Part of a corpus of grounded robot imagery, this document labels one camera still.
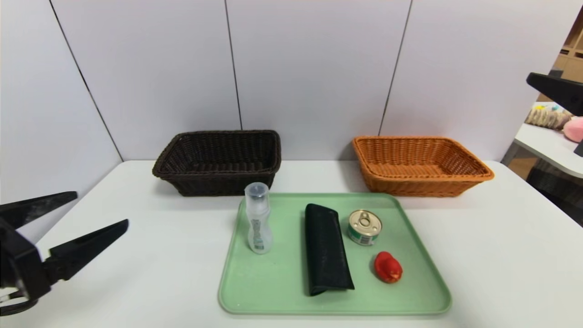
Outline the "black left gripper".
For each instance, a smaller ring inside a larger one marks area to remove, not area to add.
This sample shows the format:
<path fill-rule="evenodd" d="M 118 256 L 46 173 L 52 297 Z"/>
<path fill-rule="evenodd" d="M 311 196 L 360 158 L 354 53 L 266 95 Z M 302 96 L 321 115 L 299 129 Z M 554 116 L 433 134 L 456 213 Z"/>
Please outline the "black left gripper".
<path fill-rule="evenodd" d="M 121 220 L 51 248 L 42 263 L 37 247 L 16 229 L 77 197 L 77 192 L 67 191 L 0 206 L 2 289 L 15 288 L 17 296 L 38 300 L 50 292 L 51 284 L 73 278 L 127 232 L 129 220 Z"/>

